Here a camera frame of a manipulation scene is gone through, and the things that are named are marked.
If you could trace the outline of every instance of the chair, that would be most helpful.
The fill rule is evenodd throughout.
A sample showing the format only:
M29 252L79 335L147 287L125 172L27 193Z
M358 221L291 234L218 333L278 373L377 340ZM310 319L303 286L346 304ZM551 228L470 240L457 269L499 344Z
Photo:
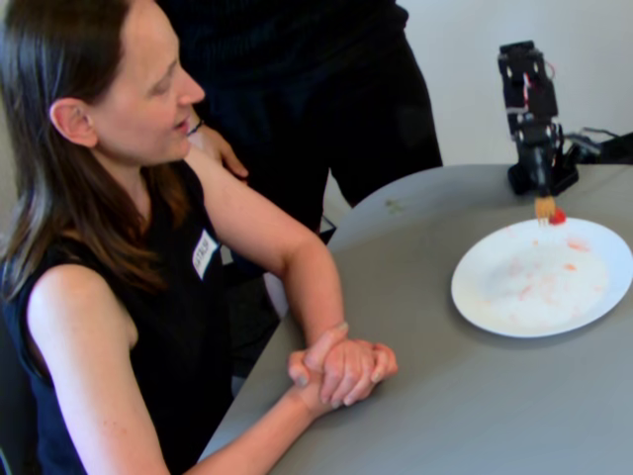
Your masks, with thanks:
M36 441L36 407L26 372L0 315L0 473L26 475Z

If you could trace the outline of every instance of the red food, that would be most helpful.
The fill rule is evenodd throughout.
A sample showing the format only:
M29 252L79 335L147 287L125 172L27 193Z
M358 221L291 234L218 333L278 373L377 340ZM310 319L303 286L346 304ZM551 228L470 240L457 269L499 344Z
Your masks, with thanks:
M562 225L567 220L565 212L560 208L557 208L554 212L554 216L550 218L550 225Z

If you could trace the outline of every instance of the person in black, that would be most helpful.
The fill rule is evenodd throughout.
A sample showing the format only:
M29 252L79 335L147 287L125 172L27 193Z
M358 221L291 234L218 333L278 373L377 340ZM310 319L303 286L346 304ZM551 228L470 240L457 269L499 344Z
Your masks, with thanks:
M329 169L355 206L442 165L396 0L158 4L207 93L196 107L206 148L308 228L318 230Z
M18 189L2 313L44 474L266 473L396 373L390 349L347 338L317 237L191 146L204 92L153 1L12 0L0 49ZM231 402L219 242L284 280L309 349L262 420L196 464Z

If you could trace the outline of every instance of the woman's ear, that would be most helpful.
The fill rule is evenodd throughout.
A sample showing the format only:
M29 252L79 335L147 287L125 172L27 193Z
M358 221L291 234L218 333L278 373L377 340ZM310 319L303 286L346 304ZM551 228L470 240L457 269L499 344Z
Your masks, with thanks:
M98 143L93 121L83 101L72 98L57 99L48 116L50 121L69 142L93 148Z

